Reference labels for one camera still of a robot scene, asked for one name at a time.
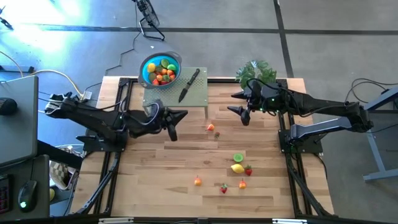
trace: bowl of fruit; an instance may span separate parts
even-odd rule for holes
[[[140,67],[138,82],[147,89],[171,87],[181,72],[181,56],[175,52],[148,56]]]

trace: green plant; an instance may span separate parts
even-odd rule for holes
[[[263,60],[252,60],[241,67],[236,74],[241,88],[246,88],[246,82],[250,78],[258,78],[264,83],[273,83],[276,81],[276,71],[269,67],[269,64]]]

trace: knife handle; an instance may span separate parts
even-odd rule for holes
[[[200,69],[197,68],[197,70],[195,71],[195,73],[192,75],[191,80],[189,80],[189,82],[187,83],[188,85],[192,85],[193,81],[197,78],[199,72],[200,72]]]

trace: computer mouse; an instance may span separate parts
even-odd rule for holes
[[[11,98],[0,97],[0,115],[9,116],[17,112],[17,102]]]
[[[18,207],[22,212],[30,212],[35,208],[37,201],[36,186],[37,186],[36,180],[28,180],[19,189]]]

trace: keyboard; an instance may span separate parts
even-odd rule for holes
[[[0,175],[0,214],[11,209],[10,175]]]

